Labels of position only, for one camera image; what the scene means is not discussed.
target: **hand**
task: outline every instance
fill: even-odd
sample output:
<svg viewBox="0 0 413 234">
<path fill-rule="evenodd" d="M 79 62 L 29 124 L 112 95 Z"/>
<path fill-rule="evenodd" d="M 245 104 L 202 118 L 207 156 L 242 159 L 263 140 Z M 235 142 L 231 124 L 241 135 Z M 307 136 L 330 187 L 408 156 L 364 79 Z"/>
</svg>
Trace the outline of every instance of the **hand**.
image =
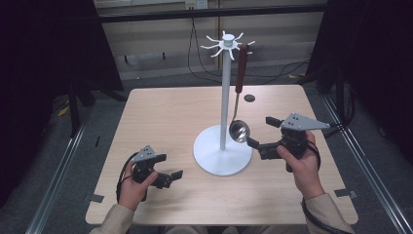
<svg viewBox="0 0 413 234">
<path fill-rule="evenodd" d="M 137 183 L 132 179 L 133 163 L 129 162 L 125 168 L 124 182 L 121 187 L 121 197 L 119 198 L 119 205 L 124 206 L 135 212 L 137 205 L 145 197 L 146 190 L 158 177 L 157 172 L 153 172 L 142 183 Z"/>
<path fill-rule="evenodd" d="M 307 140 L 316 145 L 313 133 L 307 131 Z M 277 147 L 277 151 L 285 162 L 292 168 L 295 185 L 303 194 L 305 200 L 324 194 L 324 189 L 319 181 L 319 165 L 317 156 L 307 149 L 301 159 L 296 159 L 284 146 Z"/>
</svg>

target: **wall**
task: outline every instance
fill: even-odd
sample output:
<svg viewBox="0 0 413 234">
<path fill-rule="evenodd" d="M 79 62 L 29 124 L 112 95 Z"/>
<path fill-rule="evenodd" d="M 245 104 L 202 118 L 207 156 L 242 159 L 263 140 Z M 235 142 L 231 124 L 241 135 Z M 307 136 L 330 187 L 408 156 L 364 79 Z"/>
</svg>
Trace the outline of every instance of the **wall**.
<svg viewBox="0 0 413 234">
<path fill-rule="evenodd" d="M 140 5 L 141 0 L 95 0 L 101 15 L 121 13 L 150 13 L 185 9 L 185 2 L 164 0 L 163 4 Z M 281 5 L 319 4 L 325 0 L 270 1 L 261 0 L 209 0 L 208 8 L 241 8 Z M 123 4 L 126 7 L 107 7 Z M 281 14 L 227 18 L 194 19 L 198 46 L 211 46 L 206 36 L 219 39 L 222 30 L 244 36 L 239 42 L 256 41 L 251 47 L 253 56 L 248 66 L 284 64 L 304 60 L 316 41 L 322 13 Z M 188 50 L 192 31 L 191 19 L 167 19 L 136 22 L 105 23 L 103 25 L 112 53 L 117 61 L 122 79 L 145 78 L 166 74 L 186 73 Z M 218 69 L 219 60 L 210 56 L 215 50 L 200 49 L 200 58 L 206 69 Z M 197 43 L 193 34 L 190 64 L 194 71 L 203 70 L 198 58 Z"/>
</svg>

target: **metal rail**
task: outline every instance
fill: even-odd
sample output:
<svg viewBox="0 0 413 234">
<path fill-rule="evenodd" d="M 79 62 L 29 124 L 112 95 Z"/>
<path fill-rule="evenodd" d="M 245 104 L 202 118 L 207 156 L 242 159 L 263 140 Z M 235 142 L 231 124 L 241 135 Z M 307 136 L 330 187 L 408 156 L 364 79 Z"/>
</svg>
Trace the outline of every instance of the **metal rail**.
<svg viewBox="0 0 413 234">
<path fill-rule="evenodd" d="M 49 185 L 49 188 L 45 193 L 45 196 L 43 197 L 40 206 L 37 208 L 34 217 L 31 219 L 31 222 L 25 232 L 26 234 L 42 233 L 46 225 L 46 221 L 48 220 L 49 215 L 52 212 L 52 208 L 55 204 L 58 191 L 60 190 L 61 185 L 63 184 L 63 180 L 70 166 L 70 162 L 72 161 L 73 155 L 76 152 L 76 149 L 82 138 L 83 132 L 85 130 L 85 124 L 89 121 L 92 109 L 92 107 L 89 107 L 87 109 L 85 119 L 82 125 L 80 126 L 77 134 L 69 141 L 66 151 L 64 152 L 60 164 L 58 165 L 55 175 Z"/>
<path fill-rule="evenodd" d="M 337 123 L 340 122 L 340 118 L 336 113 L 336 106 L 333 100 L 330 97 L 326 96 L 322 98 L 324 100 L 325 106 L 331 114 L 331 117 Z M 413 233 L 412 227 L 410 226 L 409 222 L 404 216 L 403 211 L 401 210 L 398 203 L 395 201 L 392 194 L 387 189 L 386 185 L 383 183 L 383 181 L 376 173 L 376 170 L 374 170 L 373 166 L 370 164 L 370 161 L 361 149 L 352 131 L 346 127 L 341 131 L 341 134 L 343 135 L 344 140 L 352 150 L 352 153 L 355 156 L 358 165 L 360 166 L 365 177 L 370 183 L 370 186 L 372 187 L 373 191 L 376 193 L 377 198 L 379 199 L 383 208 L 389 215 L 389 218 L 393 222 L 395 229 L 398 231 L 398 233 Z"/>
<path fill-rule="evenodd" d="M 226 8 L 226 9 L 223 8 L 223 9 L 206 9 L 206 10 L 193 10 L 193 11 L 183 10 L 183 11 L 137 13 L 137 14 L 112 14 L 112 15 L 101 15 L 97 17 L 54 19 L 54 20 L 51 20 L 51 22 L 108 23 L 108 22 L 124 22 L 124 21 L 176 20 L 176 19 L 213 18 L 213 17 L 294 14 L 294 13 L 324 12 L 327 9 L 327 6 L 328 6 L 327 4 L 313 4 L 313 5 L 290 5 L 290 6 L 256 7 L 256 8 Z"/>
</svg>

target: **ladle handle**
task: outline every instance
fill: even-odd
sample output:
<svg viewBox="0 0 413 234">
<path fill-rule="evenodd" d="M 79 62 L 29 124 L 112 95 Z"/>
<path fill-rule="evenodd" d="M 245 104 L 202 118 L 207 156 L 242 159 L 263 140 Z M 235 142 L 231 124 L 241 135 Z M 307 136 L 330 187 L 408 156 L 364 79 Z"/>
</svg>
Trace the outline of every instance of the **ladle handle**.
<svg viewBox="0 0 413 234">
<path fill-rule="evenodd" d="M 246 43 L 242 43 L 240 46 L 240 59 L 238 61 L 238 73 L 237 73 L 237 85 L 235 87 L 235 93 L 240 94 L 243 91 L 243 83 L 246 69 L 246 58 L 249 46 Z"/>
</svg>

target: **metal ladle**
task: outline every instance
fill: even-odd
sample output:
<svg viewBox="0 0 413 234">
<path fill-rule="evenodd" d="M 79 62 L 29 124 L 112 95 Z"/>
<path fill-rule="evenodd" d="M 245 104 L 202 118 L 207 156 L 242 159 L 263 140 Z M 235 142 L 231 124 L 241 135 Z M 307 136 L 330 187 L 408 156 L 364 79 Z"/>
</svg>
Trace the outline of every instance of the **metal ladle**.
<svg viewBox="0 0 413 234">
<path fill-rule="evenodd" d="M 243 91 L 243 82 L 244 82 L 244 76 L 245 76 L 246 57 L 247 57 L 248 49 L 249 49 L 249 46 L 247 44 L 241 44 L 240 59 L 238 63 L 237 84 L 235 88 L 237 97 L 236 97 L 236 102 L 235 102 L 234 117 L 229 127 L 229 134 L 231 138 L 234 141 L 239 142 L 239 143 L 246 142 L 246 137 L 249 137 L 248 124 L 242 120 L 235 120 L 237 116 L 237 110 L 238 110 L 238 100 L 240 97 L 240 93 Z"/>
</svg>

